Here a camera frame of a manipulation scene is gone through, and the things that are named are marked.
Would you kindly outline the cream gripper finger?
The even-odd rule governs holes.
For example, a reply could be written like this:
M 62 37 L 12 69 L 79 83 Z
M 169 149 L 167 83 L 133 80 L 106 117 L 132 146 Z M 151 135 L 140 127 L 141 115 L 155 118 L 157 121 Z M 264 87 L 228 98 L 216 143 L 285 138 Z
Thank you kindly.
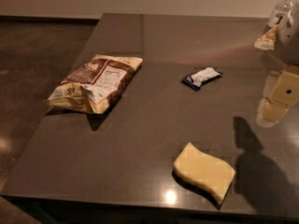
M 261 50 L 273 50 L 275 48 L 277 29 L 277 25 L 273 26 L 269 31 L 255 41 L 254 47 Z
M 264 84 L 263 99 L 255 121 L 260 127 L 273 127 L 298 101 L 299 67 L 289 66 L 279 72 L 271 71 Z

